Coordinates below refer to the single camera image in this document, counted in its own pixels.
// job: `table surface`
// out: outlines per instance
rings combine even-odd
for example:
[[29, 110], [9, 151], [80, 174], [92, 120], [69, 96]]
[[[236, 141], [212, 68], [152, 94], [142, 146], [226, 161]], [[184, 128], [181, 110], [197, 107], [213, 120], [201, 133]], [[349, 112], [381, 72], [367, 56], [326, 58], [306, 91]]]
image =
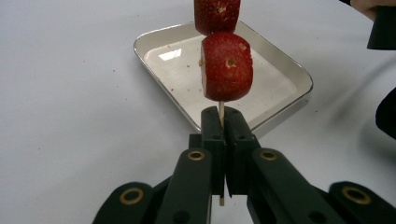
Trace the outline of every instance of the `table surface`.
[[[0, 3], [0, 222], [92, 223], [113, 189], [171, 175], [195, 130], [134, 54], [146, 32], [193, 21], [191, 0]], [[240, 20], [312, 76], [304, 105], [255, 132], [314, 186], [361, 184], [396, 205], [396, 141], [375, 111], [396, 52], [339, 1], [243, 1]], [[251, 223], [246, 197], [212, 223]]]

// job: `silver tray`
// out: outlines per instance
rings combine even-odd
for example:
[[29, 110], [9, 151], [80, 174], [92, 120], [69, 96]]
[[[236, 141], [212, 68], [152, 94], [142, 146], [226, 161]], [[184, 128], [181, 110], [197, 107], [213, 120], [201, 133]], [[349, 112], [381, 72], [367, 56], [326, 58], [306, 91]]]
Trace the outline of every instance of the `silver tray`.
[[[238, 109], [254, 131], [304, 98], [313, 88], [311, 76], [297, 62], [239, 21], [235, 33], [250, 44], [253, 84], [240, 100], [225, 105]], [[204, 97], [201, 83], [201, 41], [193, 22], [139, 36], [134, 52], [196, 131], [201, 111], [217, 105]]]

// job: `wooden skewer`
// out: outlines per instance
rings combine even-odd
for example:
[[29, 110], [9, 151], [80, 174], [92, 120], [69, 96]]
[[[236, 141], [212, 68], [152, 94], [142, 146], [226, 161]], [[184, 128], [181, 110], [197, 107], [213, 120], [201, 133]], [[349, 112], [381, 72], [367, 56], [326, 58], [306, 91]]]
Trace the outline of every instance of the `wooden skewer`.
[[224, 101], [219, 101], [219, 118], [220, 118], [221, 128], [224, 131]]
[[[219, 101], [219, 118], [220, 118], [220, 124], [221, 124], [221, 129], [224, 131], [224, 101]], [[224, 194], [220, 194], [219, 197], [219, 205], [224, 206], [225, 200], [224, 200]]]

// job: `white tabletop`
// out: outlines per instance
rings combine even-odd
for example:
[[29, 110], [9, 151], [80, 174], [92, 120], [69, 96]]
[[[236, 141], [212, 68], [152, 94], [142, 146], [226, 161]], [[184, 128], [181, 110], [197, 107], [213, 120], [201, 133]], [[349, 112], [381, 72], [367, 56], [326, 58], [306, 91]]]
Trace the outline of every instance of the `white tabletop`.
[[[268, 131], [314, 186], [361, 184], [396, 205], [396, 140], [375, 110], [396, 87], [396, 52], [369, 50], [373, 23], [336, 0], [242, 2], [240, 20], [314, 80]], [[191, 0], [0, 3], [0, 222], [91, 223], [116, 187], [159, 184], [195, 130], [134, 54], [141, 34], [193, 21]], [[251, 223], [246, 197], [212, 223]]]

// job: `metal bolt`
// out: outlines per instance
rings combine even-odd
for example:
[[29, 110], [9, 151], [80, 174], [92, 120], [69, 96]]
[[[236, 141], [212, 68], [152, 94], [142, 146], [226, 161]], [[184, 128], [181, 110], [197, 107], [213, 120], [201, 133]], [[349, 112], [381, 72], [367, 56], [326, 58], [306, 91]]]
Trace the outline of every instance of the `metal bolt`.
[[140, 203], [144, 196], [144, 191], [139, 188], [126, 189], [120, 196], [120, 202], [125, 205]]
[[195, 151], [190, 152], [190, 153], [187, 155], [187, 157], [188, 157], [190, 160], [192, 160], [192, 161], [201, 161], [201, 160], [204, 159], [205, 153], [202, 152], [202, 151], [195, 150]]
[[366, 192], [355, 187], [344, 186], [342, 192], [346, 198], [354, 203], [369, 204], [372, 201], [371, 197]]

